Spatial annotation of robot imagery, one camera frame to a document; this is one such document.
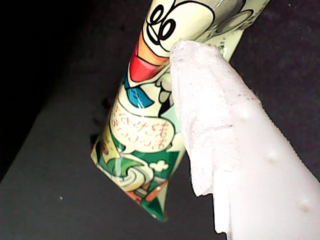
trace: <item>cartoon beak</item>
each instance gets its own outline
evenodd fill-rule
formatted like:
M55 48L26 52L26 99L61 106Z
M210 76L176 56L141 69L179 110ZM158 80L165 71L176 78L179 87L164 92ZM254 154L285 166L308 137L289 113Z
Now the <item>cartoon beak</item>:
M139 83L153 78L164 68L164 63L168 59L168 57L157 56L151 51L145 43L141 31L130 59L129 71L131 80Z

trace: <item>white object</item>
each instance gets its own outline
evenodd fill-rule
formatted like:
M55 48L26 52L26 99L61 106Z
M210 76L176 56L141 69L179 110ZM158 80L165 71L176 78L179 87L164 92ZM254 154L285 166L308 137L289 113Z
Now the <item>white object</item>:
M320 183L216 47L175 44L172 94L197 196L235 240L319 240Z

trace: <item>dark background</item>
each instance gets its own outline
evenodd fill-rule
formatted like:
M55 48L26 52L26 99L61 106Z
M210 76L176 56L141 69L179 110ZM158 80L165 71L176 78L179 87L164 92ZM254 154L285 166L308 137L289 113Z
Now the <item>dark background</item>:
M167 223L150 218L88 157L102 101L113 101L149 4L57 0L8 8L0 178L16 160L0 184L0 239L224 238L214 233L211 197L193 195L186 157L169 186ZM319 1L272 0L231 59L318 179L319 49Z

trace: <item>plastic wrapper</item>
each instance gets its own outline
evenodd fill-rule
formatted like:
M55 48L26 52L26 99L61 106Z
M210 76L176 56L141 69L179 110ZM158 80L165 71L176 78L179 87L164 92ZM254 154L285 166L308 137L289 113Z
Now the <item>plastic wrapper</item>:
M229 61L269 1L152 1L91 158L159 221L167 219L169 179L185 154L171 94L171 48L179 40L198 41L217 46Z

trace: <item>speech bubble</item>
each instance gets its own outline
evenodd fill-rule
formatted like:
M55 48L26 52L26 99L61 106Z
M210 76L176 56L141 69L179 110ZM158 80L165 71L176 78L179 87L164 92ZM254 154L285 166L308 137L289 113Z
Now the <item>speech bubble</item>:
M123 154L134 151L156 153L165 150L175 134L173 124L157 117L138 116L128 112L115 100L110 113L113 136L125 146Z

